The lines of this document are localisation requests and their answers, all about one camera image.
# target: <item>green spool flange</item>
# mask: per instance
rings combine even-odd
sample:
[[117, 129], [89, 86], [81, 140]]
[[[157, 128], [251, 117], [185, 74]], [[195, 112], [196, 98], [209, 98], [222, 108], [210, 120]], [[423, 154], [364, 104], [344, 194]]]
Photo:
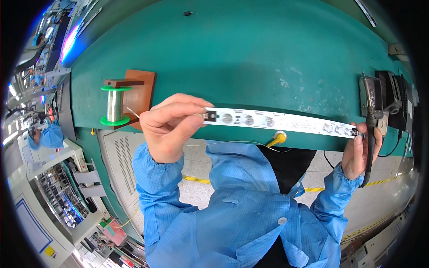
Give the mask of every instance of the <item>green spool flange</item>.
[[124, 118], [122, 120], [115, 121], [115, 122], [107, 121], [107, 116], [100, 119], [100, 123], [105, 125], [105, 126], [120, 126], [120, 125], [128, 123], [129, 121], [130, 121], [130, 118], [126, 115], [124, 115]]
[[118, 88], [114, 88], [112, 86], [104, 86], [101, 88], [101, 90], [104, 91], [126, 91], [126, 90], [130, 90], [132, 87], [118, 87]]

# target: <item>worker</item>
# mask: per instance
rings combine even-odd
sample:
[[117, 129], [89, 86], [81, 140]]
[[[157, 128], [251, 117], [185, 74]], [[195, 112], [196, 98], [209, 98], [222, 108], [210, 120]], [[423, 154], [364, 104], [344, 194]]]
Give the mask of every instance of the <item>worker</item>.
[[[178, 183], [182, 147], [203, 126], [204, 107], [213, 105], [176, 94], [140, 115], [146, 142], [134, 154], [133, 169], [150, 267], [338, 267], [344, 208], [363, 182], [366, 139], [347, 143], [310, 208], [293, 199], [303, 192], [296, 162], [283, 162], [278, 172], [280, 161], [269, 161], [256, 145], [207, 142], [214, 193], [199, 210], [179, 201]], [[366, 123], [354, 125], [367, 132]], [[373, 160], [382, 143], [379, 129], [374, 135]], [[274, 153], [280, 159], [291, 152]], [[314, 152], [306, 165], [309, 155]]]
[[48, 119], [48, 126], [43, 131], [38, 128], [29, 130], [27, 140], [31, 149], [38, 150], [40, 146], [51, 149], [64, 148], [64, 139], [58, 119], [52, 122]]

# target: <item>floor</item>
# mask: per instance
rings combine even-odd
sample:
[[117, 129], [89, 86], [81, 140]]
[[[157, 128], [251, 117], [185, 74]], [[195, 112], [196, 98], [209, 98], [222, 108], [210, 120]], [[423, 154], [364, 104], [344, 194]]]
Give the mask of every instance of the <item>floor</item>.
[[[185, 154], [183, 175], [208, 179], [211, 161], [205, 153], [205, 144], [205, 140], [198, 139], [190, 139], [186, 143], [187, 146], [183, 148]], [[326, 157], [335, 166], [341, 161], [342, 152], [326, 151]], [[403, 208], [417, 186], [417, 176], [413, 174], [412, 168], [413, 162], [410, 158], [377, 158], [372, 167], [369, 184], [394, 179], [356, 190], [344, 211], [344, 216], [348, 218], [344, 235], [359, 231]], [[323, 151], [317, 151], [302, 184], [305, 188], [324, 187], [323, 179], [331, 171], [332, 168], [324, 158]], [[208, 206], [209, 198], [213, 193], [210, 184], [188, 180], [183, 180], [179, 184], [179, 188], [180, 201], [196, 205], [199, 209]], [[298, 203], [310, 206], [319, 191], [306, 192], [296, 200]]]

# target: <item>finger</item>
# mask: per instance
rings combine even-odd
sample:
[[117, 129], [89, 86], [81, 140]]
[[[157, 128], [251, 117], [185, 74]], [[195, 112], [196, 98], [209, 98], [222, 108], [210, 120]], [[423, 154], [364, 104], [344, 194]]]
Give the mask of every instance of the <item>finger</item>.
[[383, 137], [381, 135], [381, 131], [377, 127], [374, 128], [374, 137], [375, 137], [375, 146], [374, 146], [373, 159], [375, 161], [375, 158], [377, 157], [378, 153], [380, 152], [381, 146], [383, 145]]
[[356, 128], [360, 133], [368, 132], [368, 127], [365, 122], [357, 124]]
[[205, 99], [197, 98], [191, 95], [183, 94], [183, 93], [176, 93], [168, 98], [166, 98], [163, 102], [161, 102], [158, 105], [155, 105], [152, 107], [153, 109], [160, 108], [162, 106], [166, 106], [170, 103], [195, 103], [202, 107], [214, 107], [213, 104], [209, 103]]
[[168, 121], [185, 115], [204, 114], [207, 110], [194, 103], [170, 103], [155, 110], [142, 113], [143, 123], [152, 127], [161, 127]]
[[202, 114], [186, 117], [172, 132], [165, 135], [171, 146], [183, 146], [185, 142], [201, 127], [204, 119]]
[[363, 159], [363, 141], [360, 135], [354, 138], [353, 143], [353, 158], [358, 162], [360, 159]]

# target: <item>white snap button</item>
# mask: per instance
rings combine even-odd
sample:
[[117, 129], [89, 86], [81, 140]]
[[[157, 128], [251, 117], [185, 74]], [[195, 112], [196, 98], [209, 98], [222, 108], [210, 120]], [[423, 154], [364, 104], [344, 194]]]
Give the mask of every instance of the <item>white snap button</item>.
[[285, 217], [281, 217], [280, 219], [277, 220], [277, 223], [282, 225], [285, 224], [287, 222], [287, 219]]

